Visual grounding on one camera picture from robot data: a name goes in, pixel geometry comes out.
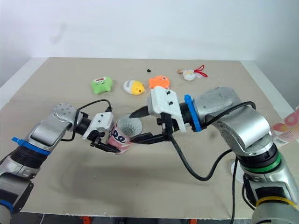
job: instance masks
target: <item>orange fish toy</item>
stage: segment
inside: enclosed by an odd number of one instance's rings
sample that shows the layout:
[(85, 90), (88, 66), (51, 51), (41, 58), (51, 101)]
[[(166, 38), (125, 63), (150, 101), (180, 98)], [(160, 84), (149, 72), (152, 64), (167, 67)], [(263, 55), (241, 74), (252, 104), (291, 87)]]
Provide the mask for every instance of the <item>orange fish toy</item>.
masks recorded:
[(154, 89), (156, 86), (162, 86), (166, 89), (169, 89), (170, 81), (166, 76), (156, 76), (149, 79), (149, 87)]

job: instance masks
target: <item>floor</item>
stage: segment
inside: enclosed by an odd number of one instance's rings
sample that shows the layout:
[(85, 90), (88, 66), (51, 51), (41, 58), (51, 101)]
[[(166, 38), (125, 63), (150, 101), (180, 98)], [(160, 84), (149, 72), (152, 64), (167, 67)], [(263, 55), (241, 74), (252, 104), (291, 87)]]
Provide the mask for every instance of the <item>floor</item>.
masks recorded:
[[(40, 224), (42, 214), (19, 212), (12, 216), (11, 224)], [(230, 220), (198, 220), (198, 224), (228, 224)], [(44, 216), (42, 224), (83, 224), (78, 216), (49, 215)], [(185, 219), (156, 218), (110, 218), (94, 217), (91, 224), (187, 224)], [(234, 224), (250, 224), (250, 220), (235, 220)]]

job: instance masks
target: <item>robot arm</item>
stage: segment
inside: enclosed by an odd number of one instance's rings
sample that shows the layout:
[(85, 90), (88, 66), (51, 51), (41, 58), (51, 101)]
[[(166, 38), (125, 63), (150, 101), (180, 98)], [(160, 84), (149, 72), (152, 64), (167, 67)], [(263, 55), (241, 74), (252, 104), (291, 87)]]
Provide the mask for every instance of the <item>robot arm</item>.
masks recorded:
[[(216, 88), (193, 100), (186, 95), (185, 102), (179, 103), (174, 91), (156, 87), (148, 105), (131, 117), (154, 115), (163, 131), (158, 135), (141, 134), (131, 141), (153, 144), (170, 140), (174, 131), (186, 132), (186, 124), (190, 124), (194, 132), (212, 124), (244, 170), (247, 198), (256, 205), (252, 223), (296, 223), (299, 220), (298, 188), (283, 156), (273, 144), (269, 124), (261, 114), (246, 106), (247, 103), (240, 102), (230, 88)], [(66, 131), (81, 134), (93, 147), (119, 152), (101, 142), (112, 120), (111, 108), (89, 120), (87, 114), (79, 113), (68, 104), (59, 104), (24, 140), (13, 138), (19, 146), (0, 161), (0, 224), (8, 224), (10, 214), (22, 209), (33, 188), (30, 180)]]
[(162, 134), (135, 136), (131, 141), (152, 144), (170, 140), (174, 131), (186, 132), (183, 124), (190, 124), (194, 132), (215, 126), (235, 153), (245, 173), (244, 186), (251, 204), (256, 206), (252, 223), (296, 223), (299, 220), (298, 187), (283, 155), (273, 143), (267, 120), (250, 102), (241, 103), (236, 93), (226, 87), (209, 90), (179, 103), (175, 92), (156, 87), (148, 99), (148, 106), (131, 117), (157, 116)]
[(79, 109), (67, 103), (58, 104), (25, 139), (13, 138), (19, 146), (0, 161), (0, 224), (10, 223), (10, 214), (23, 208), (34, 186), (31, 179), (63, 140), (66, 131), (81, 134), (83, 139), (91, 141), (92, 147), (106, 152), (119, 152), (117, 148), (101, 142), (101, 137), (113, 126), (111, 110), (108, 107), (104, 113), (98, 113), (90, 120)]

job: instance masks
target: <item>green ring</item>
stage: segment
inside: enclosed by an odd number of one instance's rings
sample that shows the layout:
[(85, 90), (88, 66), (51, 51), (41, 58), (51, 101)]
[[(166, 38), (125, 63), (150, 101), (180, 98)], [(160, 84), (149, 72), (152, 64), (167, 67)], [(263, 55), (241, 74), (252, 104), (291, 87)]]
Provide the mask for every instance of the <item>green ring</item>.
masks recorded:
[(278, 166), (280, 164), (281, 161), (281, 155), (280, 152), (278, 152), (278, 157), (277, 159), (271, 163), (270, 165), (263, 167), (263, 168), (248, 168), (248, 167), (244, 167), (246, 170), (253, 172), (253, 173), (264, 173), (267, 172), (269, 170), (274, 169), (276, 166)]

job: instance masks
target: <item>yellow ring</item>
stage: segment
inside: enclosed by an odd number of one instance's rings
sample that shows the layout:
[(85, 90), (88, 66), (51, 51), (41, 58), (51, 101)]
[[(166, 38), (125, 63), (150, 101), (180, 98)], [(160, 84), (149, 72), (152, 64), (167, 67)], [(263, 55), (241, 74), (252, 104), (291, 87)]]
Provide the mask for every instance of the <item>yellow ring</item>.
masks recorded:
[(264, 202), (264, 201), (269, 201), (269, 200), (277, 200), (277, 201), (283, 201), (283, 202), (287, 202), (289, 203), (289, 205), (293, 206), (295, 209), (298, 209), (298, 206), (292, 202), (291, 200), (287, 199), (287, 198), (284, 198), (284, 197), (277, 197), (277, 196), (269, 196), (269, 197), (263, 197), (261, 198), (260, 200), (257, 201), (256, 203), (256, 207)]

